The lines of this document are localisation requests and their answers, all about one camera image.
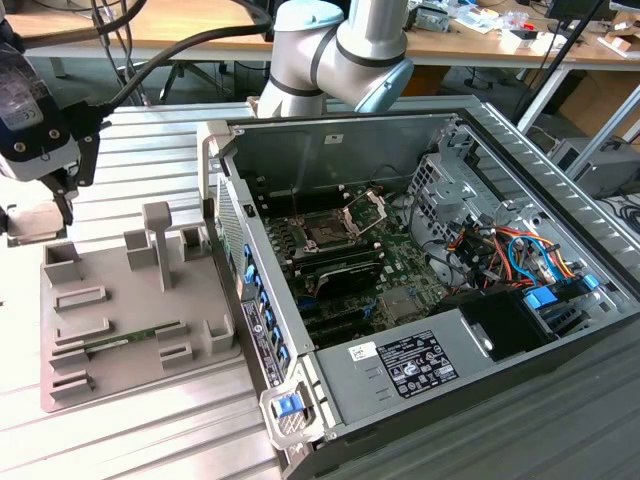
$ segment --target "electronic equipment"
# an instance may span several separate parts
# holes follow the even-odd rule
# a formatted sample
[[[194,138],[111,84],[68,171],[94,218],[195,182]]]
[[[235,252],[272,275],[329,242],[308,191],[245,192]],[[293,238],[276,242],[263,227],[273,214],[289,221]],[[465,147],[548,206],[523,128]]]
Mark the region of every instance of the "electronic equipment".
[[[567,171],[589,144],[589,138],[566,138],[550,152],[549,159]],[[636,184],[640,177],[640,154],[624,141],[611,139],[591,157],[575,181],[593,198],[616,195],[621,188]]]
[[[569,38],[571,35],[571,22],[581,20],[589,13],[593,5],[591,0],[552,0],[545,13],[545,17],[559,21],[559,24],[549,25],[549,31],[558,32],[559,35]],[[609,9],[609,2],[604,2],[591,17],[592,21],[610,22],[616,16],[616,12]]]
[[[441,107],[208,125],[223,172],[208,224],[286,478],[556,368],[640,314],[628,233],[495,110]]]

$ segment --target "blue latch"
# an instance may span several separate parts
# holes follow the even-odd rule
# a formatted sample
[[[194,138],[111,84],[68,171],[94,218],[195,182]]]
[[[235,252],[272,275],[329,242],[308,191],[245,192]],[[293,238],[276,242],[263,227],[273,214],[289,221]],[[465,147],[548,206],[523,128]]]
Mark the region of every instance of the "blue latch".
[[[260,294],[260,303],[263,308],[267,308],[269,306],[269,297],[267,296],[267,292],[262,292]]]
[[[558,301],[558,298],[549,290],[549,287],[540,287],[531,290],[525,298],[527,302],[529,302],[529,305],[536,310]]]
[[[282,397],[274,402],[274,410],[278,418],[286,417],[304,410],[302,397],[297,393],[288,397]]]
[[[280,333],[280,328],[275,327],[273,329],[273,335],[271,336],[271,340],[273,341],[273,344],[276,347],[280,345],[280,342],[282,341],[282,333]]]
[[[282,361],[282,365],[287,368],[287,366],[289,365],[289,351],[287,350],[287,347],[285,347],[284,345],[280,347],[280,360]]]
[[[590,273],[585,275],[583,280],[584,280],[584,283],[587,285],[587,287],[589,287],[591,290],[595,290],[600,286],[600,281]]]
[[[251,264],[247,267],[247,271],[244,272],[244,283],[251,284],[256,276],[256,266]]]
[[[267,319],[267,328],[269,330],[272,330],[274,325],[275,325],[275,323],[276,323],[276,317],[273,315],[273,310],[268,308],[267,311],[265,312],[264,316]]]

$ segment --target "wire bundle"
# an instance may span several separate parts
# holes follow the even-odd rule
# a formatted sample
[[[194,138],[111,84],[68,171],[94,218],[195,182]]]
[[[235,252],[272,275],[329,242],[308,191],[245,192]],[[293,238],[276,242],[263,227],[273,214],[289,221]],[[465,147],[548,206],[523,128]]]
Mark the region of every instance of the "wire bundle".
[[[635,203],[628,197],[625,197],[624,201],[602,199],[601,202],[609,205],[613,209],[613,214],[616,217],[626,223],[631,230],[640,234],[640,204]],[[618,203],[620,211],[618,211],[613,202]]]

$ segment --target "sticker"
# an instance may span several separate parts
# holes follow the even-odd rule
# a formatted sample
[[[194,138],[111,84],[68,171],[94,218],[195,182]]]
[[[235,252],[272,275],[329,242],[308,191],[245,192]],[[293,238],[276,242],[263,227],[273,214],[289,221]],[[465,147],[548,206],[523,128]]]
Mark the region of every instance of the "sticker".
[[[374,342],[367,342],[361,345],[356,345],[355,347],[349,347],[349,353],[351,354],[351,358],[353,358],[354,362],[359,362],[360,360],[364,360],[369,357],[375,357],[378,354],[378,352],[376,352],[376,344]]]
[[[324,144],[333,145],[336,143],[342,143],[343,137],[344,135],[342,133],[334,133],[332,135],[327,135],[326,137],[324,137]]]
[[[49,95],[29,62],[7,44],[0,47],[0,120],[11,131],[44,120],[38,100]]]
[[[411,398],[458,378],[431,330],[382,345],[376,350],[398,394],[403,398]]]

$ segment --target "white sticker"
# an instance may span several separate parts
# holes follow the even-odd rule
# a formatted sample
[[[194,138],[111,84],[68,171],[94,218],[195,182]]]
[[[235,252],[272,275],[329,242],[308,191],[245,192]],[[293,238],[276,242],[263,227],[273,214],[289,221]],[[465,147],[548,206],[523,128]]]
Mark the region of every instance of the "white sticker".
[[[325,145],[332,145],[334,143],[342,143],[342,138],[344,135],[342,133],[334,133],[332,135],[327,135],[324,137]]]
[[[349,353],[354,362],[359,362],[365,358],[375,357],[378,352],[376,351],[376,344],[374,342],[367,342],[355,347],[349,347]]]

